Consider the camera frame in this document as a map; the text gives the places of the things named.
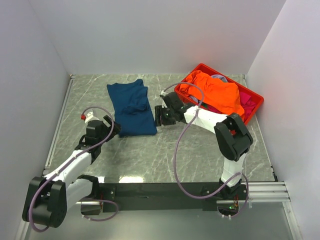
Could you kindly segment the blue mickey t shirt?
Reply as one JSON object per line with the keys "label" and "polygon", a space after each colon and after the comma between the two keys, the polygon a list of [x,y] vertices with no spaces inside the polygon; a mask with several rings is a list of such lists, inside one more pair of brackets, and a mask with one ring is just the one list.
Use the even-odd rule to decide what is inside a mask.
{"label": "blue mickey t shirt", "polygon": [[108,84],[106,88],[113,105],[115,122],[121,126],[121,138],[157,134],[148,100],[148,87],[144,86],[142,79],[131,83]]}

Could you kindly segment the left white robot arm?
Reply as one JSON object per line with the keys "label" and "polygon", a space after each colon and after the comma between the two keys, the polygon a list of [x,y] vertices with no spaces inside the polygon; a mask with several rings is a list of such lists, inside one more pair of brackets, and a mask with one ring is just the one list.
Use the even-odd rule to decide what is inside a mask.
{"label": "left white robot arm", "polygon": [[22,211],[25,222],[57,228],[78,201],[94,201],[101,196],[99,179],[82,171],[98,158],[102,144],[120,133],[121,125],[107,115],[104,120],[84,115],[82,119],[86,133],[71,156],[53,172],[30,181]]}

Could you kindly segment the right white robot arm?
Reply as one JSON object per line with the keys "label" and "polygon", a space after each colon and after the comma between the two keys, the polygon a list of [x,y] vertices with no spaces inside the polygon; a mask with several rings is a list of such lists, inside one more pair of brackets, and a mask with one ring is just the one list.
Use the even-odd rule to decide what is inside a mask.
{"label": "right white robot arm", "polygon": [[175,169],[173,173],[180,190],[193,199],[207,199],[218,193],[226,200],[232,199],[237,194],[242,180],[246,178],[243,174],[243,164],[253,144],[253,137],[242,118],[237,113],[218,114],[192,103],[183,103],[175,92],[161,95],[161,98],[163,104],[154,108],[156,126],[169,126],[180,122],[185,124],[183,132],[192,125],[210,131],[215,134],[219,150],[224,157],[218,189],[204,196],[193,195],[183,187]]}

